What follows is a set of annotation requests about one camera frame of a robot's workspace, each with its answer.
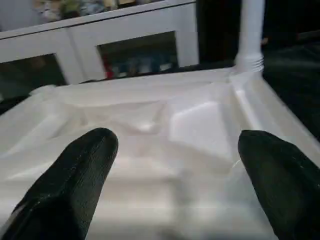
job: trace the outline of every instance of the items on shelf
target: items on shelf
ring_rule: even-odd
[[[33,7],[46,22],[55,22],[158,1],[162,0],[33,0]]]
[[[113,62],[103,55],[102,61],[107,79],[161,73],[177,66],[176,56],[170,53],[141,54]]]

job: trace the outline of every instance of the glass panel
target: glass panel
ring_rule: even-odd
[[[66,84],[54,54],[0,63],[0,94],[4,99],[50,84]]]
[[[0,31],[26,28],[163,0],[1,0]]]
[[[133,77],[177,66],[174,32],[143,36],[98,46],[106,78]]]

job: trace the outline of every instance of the white pole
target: white pole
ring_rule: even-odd
[[[261,39],[265,0],[242,0],[239,50],[235,58],[236,73],[259,72],[264,68]]]

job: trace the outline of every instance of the cluttered shelf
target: cluttered shelf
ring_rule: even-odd
[[[82,1],[82,2],[99,2],[98,0],[72,0],[72,1]],[[62,2],[67,3],[69,0],[41,0],[40,2]],[[11,28],[6,29],[4,28],[4,21],[3,21],[3,15],[0,16],[0,24],[2,26],[2,32],[0,32],[0,40],[1,39],[7,39],[12,37],[17,37],[21,35],[27,35],[27,34],[33,34],[38,32],[44,32],[54,29],[60,29],[60,28],[66,28],[66,27],[72,27],[77,26],[81,24],[87,24],[91,22],[101,21],[101,20],[107,20],[107,19],[113,19],[118,18],[126,15],[133,15],[133,14],[139,14],[143,12],[149,12],[154,11],[158,9],[163,8],[170,8],[175,7],[178,5],[184,5],[184,4],[190,4],[195,3],[195,0],[105,0],[104,2],[118,2],[117,5],[114,6],[106,6],[101,7],[100,10],[97,7],[97,12],[94,12],[94,7],[91,5],[87,5],[87,8],[85,8],[82,5],[77,5],[72,7],[69,7],[70,10],[77,8],[77,11],[70,11],[68,14],[64,13],[57,13],[54,14],[51,11],[48,11],[49,5],[44,5],[39,11],[37,12],[38,15],[40,15],[40,18],[42,20],[42,23],[36,23],[34,25],[30,26],[23,26],[20,28]],[[68,9],[68,7],[60,7],[59,9]]]

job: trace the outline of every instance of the glass cabinet door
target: glass cabinet door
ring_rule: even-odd
[[[133,77],[198,64],[195,7],[189,1],[71,27],[86,79]]]
[[[107,79],[161,73],[178,65],[174,31],[102,44],[97,49]]]
[[[2,98],[85,80],[65,29],[1,39],[0,53]]]
[[[0,94],[3,99],[26,96],[45,85],[65,85],[54,54],[0,63]]]

